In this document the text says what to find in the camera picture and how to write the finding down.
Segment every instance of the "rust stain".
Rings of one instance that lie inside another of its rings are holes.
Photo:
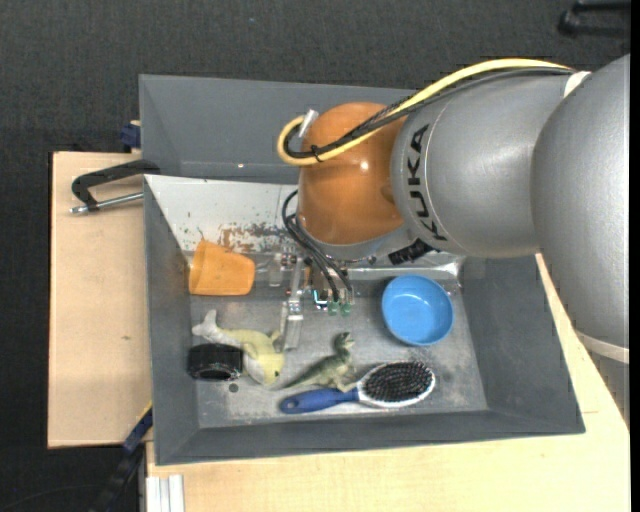
[[[266,222],[238,225],[235,222],[220,226],[216,243],[242,252],[268,252],[287,238],[284,229]]]

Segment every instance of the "toy dinosaur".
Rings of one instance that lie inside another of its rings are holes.
[[[350,333],[343,332],[338,335],[334,341],[336,353],[313,365],[300,377],[287,384],[285,389],[316,385],[336,387],[340,391],[346,391],[349,386],[342,383],[342,378],[352,370],[349,349],[353,343]]]

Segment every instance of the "black carpet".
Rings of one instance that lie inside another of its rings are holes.
[[[0,0],[0,511],[85,510],[118,460],[45,449],[48,152],[121,151],[140,73],[418,88],[488,58],[596,69],[630,50],[616,14],[594,21],[623,37],[560,35],[569,5]]]

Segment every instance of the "hairbrush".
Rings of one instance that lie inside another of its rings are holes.
[[[367,372],[349,391],[331,388],[299,393],[284,399],[280,410],[285,414],[301,414],[344,402],[395,409],[423,400],[435,383],[433,371],[420,361],[385,363]]]

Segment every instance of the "blue bowl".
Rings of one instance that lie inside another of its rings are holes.
[[[391,333],[410,345],[430,345],[453,326],[453,304],[444,288],[418,275],[393,279],[382,294],[382,316]]]

